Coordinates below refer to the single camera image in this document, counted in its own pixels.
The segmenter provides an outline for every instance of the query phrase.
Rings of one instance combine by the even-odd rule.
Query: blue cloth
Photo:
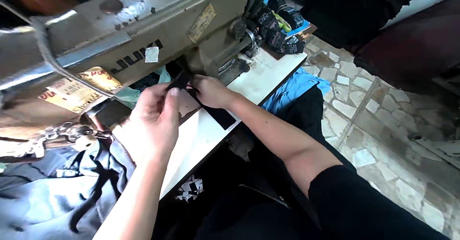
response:
[[[297,97],[316,85],[322,95],[329,91],[329,82],[307,73],[300,67],[263,105],[269,113],[277,115],[290,105]]]

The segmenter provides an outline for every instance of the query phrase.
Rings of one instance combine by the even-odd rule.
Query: white paper scrap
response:
[[[145,49],[145,62],[146,63],[156,63],[158,62],[158,54],[160,49],[158,47],[150,47]]]
[[[179,188],[179,192],[180,195],[176,196],[176,199],[185,200],[187,202],[190,198],[195,200],[198,197],[198,194],[203,192],[203,180],[195,179],[195,176],[192,175],[185,183],[182,184]]]

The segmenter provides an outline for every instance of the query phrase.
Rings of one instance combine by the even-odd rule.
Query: black sleeve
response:
[[[345,166],[321,172],[308,195],[323,231],[333,239],[448,240]]]

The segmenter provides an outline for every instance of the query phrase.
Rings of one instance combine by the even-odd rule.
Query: fingernail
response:
[[[179,96],[179,88],[175,87],[171,89],[171,96],[178,97]]]

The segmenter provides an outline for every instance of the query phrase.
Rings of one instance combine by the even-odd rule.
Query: sewing machine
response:
[[[46,26],[57,62],[70,73],[102,67],[126,87],[185,56],[192,72],[228,84],[241,73],[232,69],[232,60],[243,48],[254,46],[254,35],[242,19],[253,15],[261,2],[90,0],[36,20]],[[36,137],[48,126],[77,121],[84,111],[107,99],[101,97],[79,114],[39,99],[47,86],[63,76],[44,61],[35,29],[27,24],[2,28],[0,42],[0,137]],[[158,62],[145,62],[149,47],[158,47]]]

